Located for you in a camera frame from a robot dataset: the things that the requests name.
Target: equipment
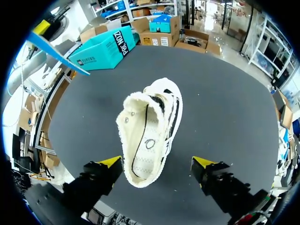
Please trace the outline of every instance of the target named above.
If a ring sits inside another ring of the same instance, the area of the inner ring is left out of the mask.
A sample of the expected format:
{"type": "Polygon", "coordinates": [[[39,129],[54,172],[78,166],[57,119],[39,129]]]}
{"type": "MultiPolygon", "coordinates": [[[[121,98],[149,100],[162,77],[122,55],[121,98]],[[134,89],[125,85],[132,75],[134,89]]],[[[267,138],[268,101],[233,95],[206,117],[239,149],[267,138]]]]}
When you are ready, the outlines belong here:
{"type": "MultiPolygon", "coordinates": [[[[24,196],[42,224],[89,224],[80,216],[90,212],[102,195],[109,195],[123,171],[121,161],[118,156],[98,163],[89,162],[78,178],[63,185],[64,193],[47,183],[43,187],[40,184],[30,187],[24,196]]],[[[204,194],[211,195],[221,210],[230,214],[229,225],[257,224],[266,218],[269,222],[264,212],[272,206],[275,197],[264,190],[250,194],[250,184],[235,178],[229,168],[223,162],[192,157],[192,174],[204,194]]]]}
{"type": "Polygon", "coordinates": [[[71,183],[63,184],[64,193],[47,183],[25,193],[30,208],[41,224],[90,224],[80,216],[89,212],[102,195],[108,195],[122,173],[121,156],[99,163],[89,162],[71,183]]]}
{"type": "Polygon", "coordinates": [[[229,225],[236,223],[253,224],[267,218],[268,211],[275,200],[265,190],[255,195],[249,193],[250,184],[242,183],[229,172],[229,166],[223,162],[216,163],[200,157],[192,157],[191,172],[200,184],[206,196],[211,195],[224,213],[232,217],[229,225]]]}

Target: label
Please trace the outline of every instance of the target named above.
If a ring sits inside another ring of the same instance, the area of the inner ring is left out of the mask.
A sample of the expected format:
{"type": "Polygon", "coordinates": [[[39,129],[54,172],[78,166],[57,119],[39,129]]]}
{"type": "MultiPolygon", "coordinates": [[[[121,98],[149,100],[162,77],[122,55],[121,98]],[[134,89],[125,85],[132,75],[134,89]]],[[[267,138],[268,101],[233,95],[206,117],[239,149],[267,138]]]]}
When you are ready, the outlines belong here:
{"type": "Polygon", "coordinates": [[[158,46],[158,40],[156,38],[152,39],[152,43],[153,43],[153,45],[157,45],[158,46]]]}
{"type": "Polygon", "coordinates": [[[90,63],[90,62],[96,62],[95,57],[87,57],[85,59],[77,60],[78,64],[80,66],[83,66],[84,64],[90,63]]]}
{"type": "Polygon", "coordinates": [[[127,56],[129,53],[127,44],[124,40],[122,32],[119,30],[113,34],[114,41],[116,42],[119,52],[122,53],[123,57],[127,56]]]}
{"type": "Polygon", "coordinates": [[[168,38],[167,37],[161,37],[160,38],[161,46],[169,46],[168,38]]]}

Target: cardboard box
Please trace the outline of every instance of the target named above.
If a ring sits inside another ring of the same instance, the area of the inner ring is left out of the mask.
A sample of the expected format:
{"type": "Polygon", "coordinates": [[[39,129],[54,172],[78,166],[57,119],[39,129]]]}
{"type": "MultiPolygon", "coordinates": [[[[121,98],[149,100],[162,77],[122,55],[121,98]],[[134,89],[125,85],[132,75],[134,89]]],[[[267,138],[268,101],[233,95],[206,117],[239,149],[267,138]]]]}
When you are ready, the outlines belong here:
{"type": "Polygon", "coordinates": [[[287,98],[284,96],[284,94],[280,90],[276,90],[275,93],[272,96],[273,96],[273,99],[275,101],[275,105],[276,105],[278,111],[281,114],[283,112],[283,109],[284,109],[285,105],[290,107],[287,98]]]}
{"type": "Polygon", "coordinates": [[[23,108],[20,112],[18,125],[24,130],[31,131],[32,126],[30,125],[32,118],[32,113],[30,113],[27,109],[23,108]]]}
{"type": "Polygon", "coordinates": [[[152,19],[149,23],[149,30],[151,32],[171,33],[170,19],[169,15],[161,15],[152,19]]]}
{"type": "Polygon", "coordinates": [[[215,55],[220,55],[220,46],[209,41],[209,37],[210,36],[206,33],[189,30],[189,29],[184,29],[184,38],[180,39],[175,47],[188,49],[188,50],[195,51],[198,53],[210,52],[215,55]],[[198,41],[198,43],[201,44],[201,47],[190,45],[188,43],[184,43],[185,37],[190,37],[190,38],[196,39],[198,41]]]}
{"type": "Polygon", "coordinates": [[[90,40],[92,37],[98,35],[98,34],[102,34],[104,32],[107,32],[107,27],[105,25],[100,25],[97,27],[93,27],[85,32],[83,32],[80,35],[80,40],[82,43],[87,42],[88,40],[90,40]]]}
{"type": "Polygon", "coordinates": [[[168,22],[150,22],[149,29],[150,32],[171,33],[171,27],[168,22]]]}
{"type": "Polygon", "coordinates": [[[154,3],[154,0],[137,0],[137,5],[143,5],[143,4],[151,4],[154,3]]]}
{"type": "Polygon", "coordinates": [[[163,11],[165,10],[165,6],[157,6],[157,11],[163,11]]]}
{"type": "Polygon", "coordinates": [[[289,130],[292,126],[292,120],[293,113],[291,109],[287,105],[285,105],[280,117],[280,125],[289,130]]]}
{"type": "Polygon", "coordinates": [[[42,150],[42,156],[45,166],[51,170],[60,164],[60,159],[57,156],[49,154],[44,150],[42,150]]]}
{"type": "Polygon", "coordinates": [[[146,15],[151,15],[150,10],[148,8],[143,8],[140,10],[132,11],[133,17],[140,17],[140,16],[146,16],[146,15]]]}
{"type": "Polygon", "coordinates": [[[217,44],[215,44],[215,43],[213,43],[211,41],[209,41],[207,43],[206,51],[214,53],[216,55],[220,55],[221,54],[221,52],[220,52],[220,46],[218,46],[217,44]]]}
{"type": "Polygon", "coordinates": [[[83,29],[83,32],[80,34],[80,40],[82,43],[87,42],[94,36],[122,27],[120,18],[114,21],[107,21],[101,24],[99,23],[100,21],[101,20],[96,18],[83,29]]]}
{"type": "Polygon", "coordinates": [[[272,95],[275,102],[275,112],[280,125],[286,129],[290,129],[293,122],[293,113],[289,102],[280,90],[276,90],[272,95]]]}
{"type": "Polygon", "coordinates": [[[69,59],[84,70],[113,69],[134,47],[131,27],[125,26],[92,37],[69,59]]]}
{"type": "Polygon", "coordinates": [[[142,18],[131,22],[131,25],[136,29],[140,36],[142,45],[157,45],[174,47],[179,39],[179,16],[171,18],[170,26],[171,33],[153,33],[149,30],[149,21],[147,18],[142,18]]]}
{"type": "Polygon", "coordinates": [[[195,48],[195,46],[193,45],[189,45],[189,44],[185,44],[183,42],[177,42],[177,44],[175,45],[175,48],[183,48],[183,49],[188,49],[188,50],[191,50],[191,51],[195,51],[195,52],[199,52],[199,53],[205,53],[205,49],[204,48],[195,48]]]}

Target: shoe insole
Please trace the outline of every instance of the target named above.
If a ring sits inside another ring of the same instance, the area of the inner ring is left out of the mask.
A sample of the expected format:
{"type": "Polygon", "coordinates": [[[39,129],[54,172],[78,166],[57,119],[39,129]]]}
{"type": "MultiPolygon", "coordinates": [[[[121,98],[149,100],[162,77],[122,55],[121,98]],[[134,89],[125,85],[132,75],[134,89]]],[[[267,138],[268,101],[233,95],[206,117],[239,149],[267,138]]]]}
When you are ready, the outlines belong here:
{"type": "Polygon", "coordinates": [[[132,162],[132,172],[142,179],[147,179],[153,170],[157,150],[155,145],[159,140],[158,119],[154,109],[147,106],[145,113],[144,133],[132,162]]]}

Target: shelf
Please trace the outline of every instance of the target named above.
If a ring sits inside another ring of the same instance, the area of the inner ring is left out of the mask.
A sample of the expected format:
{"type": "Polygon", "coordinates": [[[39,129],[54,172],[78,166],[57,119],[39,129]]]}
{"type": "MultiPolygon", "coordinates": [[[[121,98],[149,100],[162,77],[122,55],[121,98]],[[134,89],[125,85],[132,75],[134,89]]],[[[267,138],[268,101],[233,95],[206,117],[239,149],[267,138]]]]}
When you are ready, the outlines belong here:
{"type": "Polygon", "coordinates": [[[156,17],[159,17],[159,16],[161,16],[161,15],[145,15],[145,16],[134,17],[133,20],[142,19],[144,17],[146,17],[147,19],[151,19],[151,18],[156,18],[156,17]]]}
{"type": "Polygon", "coordinates": [[[116,3],[118,3],[119,1],[122,1],[122,0],[116,0],[116,1],[114,1],[114,2],[111,2],[111,3],[107,4],[107,5],[104,6],[104,7],[97,9],[97,10],[96,10],[96,13],[102,11],[103,9],[106,9],[107,7],[110,7],[110,6],[112,6],[112,5],[116,4],[116,3]]]}
{"type": "Polygon", "coordinates": [[[166,2],[166,3],[158,3],[158,4],[148,4],[148,5],[141,5],[130,8],[130,10],[138,9],[138,8],[145,8],[145,7],[151,7],[151,6],[173,6],[173,2],[166,2]]]}
{"type": "Polygon", "coordinates": [[[105,17],[105,19],[108,19],[108,18],[110,18],[110,17],[112,17],[112,16],[114,16],[114,15],[121,14],[121,13],[125,13],[125,12],[126,12],[126,9],[125,9],[125,10],[122,10],[122,11],[115,12],[115,13],[110,14],[110,15],[108,15],[107,17],[105,17]]]}
{"type": "Polygon", "coordinates": [[[274,77],[271,75],[271,74],[269,74],[263,67],[261,67],[257,62],[255,62],[255,61],[252,61],[252,63],[254,64],[254,65],[256,65],[259,69],[261,69],[266,75],[268,75],[271,79],[274,79],[274,77]]]}
{"type": "Polygon", "coordinates": [[[266,27],[266,30],[271,34],[273,35],[276,40],[283,46],[283,48],[289,53],[291,51],[291,49],[289,49],[288,47],[286,47],[286,45],[282,42],[282,40],[276,35],[274,34],[274,32],[269,28],[269,27],[266,27]]]}
{"type": "Polygon", "coordinates": [[[257,51],[269,62],[271,63],[271,65],[273,67],[275,67],[276,70],[278,70],[279,72],[281,71],[278,66],[276,66],[276,64],[274,62],[272,62],[267,56],[265,56],[259,49],[257,49],[257,51]]]}

